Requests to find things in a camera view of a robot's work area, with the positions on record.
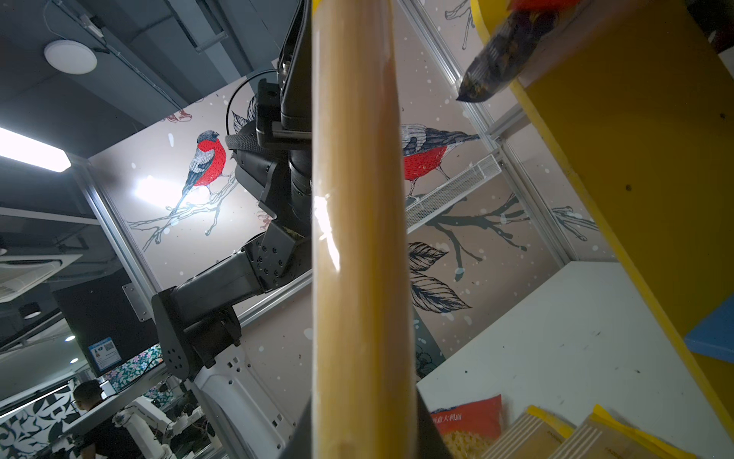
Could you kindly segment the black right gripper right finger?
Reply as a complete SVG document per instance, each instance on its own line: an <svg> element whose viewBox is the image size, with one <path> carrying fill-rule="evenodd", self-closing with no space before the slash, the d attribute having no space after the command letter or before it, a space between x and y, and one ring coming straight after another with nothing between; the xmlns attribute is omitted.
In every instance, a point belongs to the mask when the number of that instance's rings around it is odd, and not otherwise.
<svg viewBox="0 0 734 459"><path fill-rule="evenodd" d="M439 430L436 428L420 392L417 393L417 400L418 431L416 458L452 459L452 455L445 445Z"/></svg>

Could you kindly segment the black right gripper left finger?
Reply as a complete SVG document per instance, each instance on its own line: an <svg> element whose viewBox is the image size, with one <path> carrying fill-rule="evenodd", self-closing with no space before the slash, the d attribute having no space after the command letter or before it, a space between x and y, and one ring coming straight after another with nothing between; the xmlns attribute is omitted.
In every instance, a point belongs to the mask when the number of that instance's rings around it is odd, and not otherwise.
<svg viewBox="0 0 734 459"><path fill-rule="evenodd" d="M313 458L313 416L312 400L303 410L292 438L288 441L280 459L312 459Z"/></svg>

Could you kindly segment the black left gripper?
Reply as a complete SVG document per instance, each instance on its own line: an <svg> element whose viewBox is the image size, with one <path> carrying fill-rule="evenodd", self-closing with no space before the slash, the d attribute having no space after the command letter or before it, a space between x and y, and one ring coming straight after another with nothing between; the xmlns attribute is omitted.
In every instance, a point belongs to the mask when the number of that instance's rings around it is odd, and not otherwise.
<svg viewBox="0 0 734 459"><path fill-rule="evenodd" d="M312 6L301 1L277 64L277 82L262 80L255 132L261 147L308 150L313 139Z"/></svg>

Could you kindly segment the yellow spaghetti pack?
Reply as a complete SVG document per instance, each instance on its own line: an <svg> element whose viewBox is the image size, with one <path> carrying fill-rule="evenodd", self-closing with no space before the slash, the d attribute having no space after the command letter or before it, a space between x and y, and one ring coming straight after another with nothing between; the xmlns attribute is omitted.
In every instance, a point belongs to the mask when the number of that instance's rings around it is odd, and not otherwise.
<svg viewBox="0 0 734 459"><path fill-rule="evenodd" d="M417 451L393 15L313 5L313 456Z"/></svg>

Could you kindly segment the blue gold spaghetti pack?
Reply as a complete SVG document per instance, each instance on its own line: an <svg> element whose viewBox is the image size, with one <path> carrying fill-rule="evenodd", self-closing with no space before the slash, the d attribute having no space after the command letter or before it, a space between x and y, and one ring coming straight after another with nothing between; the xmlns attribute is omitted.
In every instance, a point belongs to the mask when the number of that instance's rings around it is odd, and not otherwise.
<svg viewBox="0 0 734 459"><path fill-rule="evenodd" d="M502 91L525 68L558 20L559 11L513 11L468 66L456 101L485 103Z"/></svg>

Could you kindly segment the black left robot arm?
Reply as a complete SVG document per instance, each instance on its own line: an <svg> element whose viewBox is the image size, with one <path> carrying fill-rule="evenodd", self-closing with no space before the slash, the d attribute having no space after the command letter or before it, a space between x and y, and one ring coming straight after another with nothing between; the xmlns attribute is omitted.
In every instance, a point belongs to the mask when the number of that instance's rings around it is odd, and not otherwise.
<svg viewBox="0 0 734 459"><path fill-rule="evenodd" d="M234 307L311 269L312 119L310 3L298 5L277 61L244 117L227 113L224 144L236 182L271 219L241 249L153 296L166 368L216 407L232 458L278 458L296 424L252 371Z"/></svg>

